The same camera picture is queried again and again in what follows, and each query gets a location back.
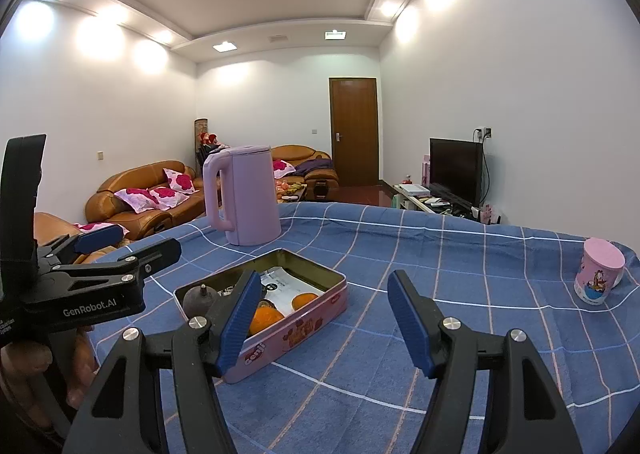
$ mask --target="silver bolt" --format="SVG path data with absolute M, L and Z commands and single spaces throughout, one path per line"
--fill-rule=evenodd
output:
M 510 335 L 516 342 L 524 342 L 527 340 L 527 334 L 521 329 L 512 329 Z
M 455 317 L 446 317 L 442 321 L 442 325 L 447 329 L 456 330 L 460 329 L 460 326 L 462 326 L 462 322 L 460 322 Z
M 201 329 L 207 325 L 207 319 L 204 317 L 194 317 L 189 321 L 189 327 L 193 329 Z
M 122 338 L 124 338 L 127 342 L 131 342 L 132 340 L 137 339 L 138 335 L 140 335 L 138 328 L 127 328 L 124 330 Z

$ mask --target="blue tablecloth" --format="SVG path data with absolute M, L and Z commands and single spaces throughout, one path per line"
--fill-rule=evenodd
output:
M 386 299 L 386 279 L 406 270 L 420 294 L 473 329 L 524 329 L 561 390 L 586 454 L 603 453 L 640 402 L 640 262 L 619 246 L 625 275 L 603 306 L 572 287 L 584 238 L 453 217 L 347 204 L 283 204 L 282 234 L 231 246 L 206 218 L 133 243 L 177 238 L 182 257 L 148 280 L 144 313 L 97 326 L 103 360 L 130 325 L 146 334 L 183 324 L 173 290 L 286 248 L 343 272 L 349 306 L 297 348 L 218 395 L 240 454 L 407 454 L 433 382 L 412 365 Z M 103 260 L 129 253 L 120 249 Z M 172 453 L 184 452 L 171 373 L 162 396 Z M 488 374 L 478 373 L 465 439 L 476 451 Z

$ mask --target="kettle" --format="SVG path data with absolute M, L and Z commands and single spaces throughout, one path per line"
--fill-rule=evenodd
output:
M 224 219 L 218 211 L 218 171 Z M 202 176 L 209 223 L 225 231 L 230 244 L 265 244 L 280 235 L 270 147 L 235 147 L 211 154 L 202 167 Z

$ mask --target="human hand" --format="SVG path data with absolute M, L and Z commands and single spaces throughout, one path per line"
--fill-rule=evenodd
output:
M 90 327 L 78 329 L 72 376 L 66 381 L 66 402 L 76 409 L 82 403 L 97 369 L 94 353 L 86 336 L 88 330 Z M 12 342 L 0 350 L 2 392 L 9 402 L 24 411 L 31 424 L 42 429 L 50 428 L 51 420 L 34 396 L 29 379 L 44 373 L 52 361 L 50 349 L 37 342 Z

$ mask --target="ceiling vent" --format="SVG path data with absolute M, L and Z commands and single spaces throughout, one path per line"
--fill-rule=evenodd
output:
M 269 42 L 271 42 L 272 44 L 274 42 L 286 42 L 287 40 L 289 40 L 289 37 L 287 37 L 286 35 L 270 35 L 269 36 Z

